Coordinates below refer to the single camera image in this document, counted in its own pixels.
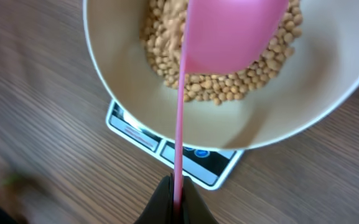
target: digital scale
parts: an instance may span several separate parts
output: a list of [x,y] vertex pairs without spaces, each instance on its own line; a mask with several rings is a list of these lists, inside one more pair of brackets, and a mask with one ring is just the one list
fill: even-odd
[[[106,124],[121,137],[174,168],[174,143],[140,127],[114,100],[110,103]],[[244,150],[210,152],[184,147],[183,175],[207,190],[219,189],[243,153]]]

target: white bowl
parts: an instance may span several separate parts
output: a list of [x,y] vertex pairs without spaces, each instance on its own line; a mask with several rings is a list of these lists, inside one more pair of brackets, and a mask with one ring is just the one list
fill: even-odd
[[[174,139],[176,91],[154,74],[139,43],[146,4],[84,0],[86,41],[110,95],[144,128]],[[301,10],[304,34],[278,78],[242,101],[185,104],[186,146],[216,151],[278,142],[318,122],[359,86],[359,1],[302,0]]]

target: wood grain surface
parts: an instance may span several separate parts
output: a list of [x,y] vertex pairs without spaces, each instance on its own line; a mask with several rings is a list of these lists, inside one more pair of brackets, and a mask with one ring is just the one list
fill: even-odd
[[[171,172],[106,127],[109,102],[80,0],[0,0],[0,181],[11,169],[40,179],[47,193],[20,199],[31,223],[132,223]],[[359,89],[199,191],[220,223],[359,223]]]

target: bowl rim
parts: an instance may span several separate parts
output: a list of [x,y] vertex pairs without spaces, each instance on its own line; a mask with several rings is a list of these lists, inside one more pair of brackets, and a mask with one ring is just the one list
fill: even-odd
[[[146,128],[148,131],[150,131],[152,134],[156,135],[156,136],[162,136],[164,139],[167,139],[168,141],[171,142],[175,142],[174,139],[168,138],[167,136],[161,134],[161,133],[157,133],[155,132],[153,129],[149,128],[148,126],[144,125],[142,122],[138,121],[128,110],[125,109],[125,107],[123,107],[123,105],[121,104],[121,102],[116,99],[114,97],[113,92],[110,90],[110,88],[108,87],[105,79],[103,78],[103,74],[101,73],[98,64],[96,62],[95,56],[93,55],[93,49],[92,49],[92,44],[91,44],[91,40],[90,40],[90,34],[89,34],[89,29],[88,29],[88,1],[89,0],[83,0],[83,25],[84,25],[84,32],[85,32],[85,39],[86,39],[86,46],[88,48],[88,52],[90,54],[93,66],[99,76],[99,79],[102,81],[103,86],[105,87],[105,89],[107,90],[107,92],[109,93],[109,95],[114,98],[114,100],[117,102],[117,104],[119,104],[120,107],[122,107],[125,112],[129,113],[143,128]],[[196,146],[193,144],[186,144],[185,142],[183,143],[184,147],[191,147],[191,148],[197,148],[197,149],[202,149],[202,150],[206,150],[206,151],[234,151],[234,150],[250,150],[250,149],[256,149],[259,147],[264,147],[264,146],[268,146],[280,141],[283,141],[287,138],[290,138],[302,131],[304,131],[305,129],[313,126],[314,124],[318,123],[321,119],[325,118],[327,115],[329,115],[332,111],[334,111],[336,108],[338,108],[347,98],[350,97],[350,95],[359,87],[359,76],[357,78],[357,80],[350,86],[350,88],[345,91],[342,96],[340,98],[338,98],[336,101],[334,101],[331,105],[328,105],[328,107],[326,107],[326,109],[322,110],[321,114],[311,118],[309,121],[298,125],[298,128],[293,129],[292,131],[289,131],[287,133],[282,133],[280,134],[278,137],[273,138],[271,140],[268,141],[264,141],[261,143],[257,143],[257,144],[250,144],[249,146],[246,147],[242,147],[242,148],[234,148],[234,149],[218,149],[215,147],[203,147],[203,146]]]

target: pink ladle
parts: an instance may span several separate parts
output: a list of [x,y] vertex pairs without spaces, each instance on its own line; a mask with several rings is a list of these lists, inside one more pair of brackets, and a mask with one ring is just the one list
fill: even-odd
[[174,211],[182,198],[185,73],[227,74],[257,60],[289,0],[190,0],[180,61],[175,135]]

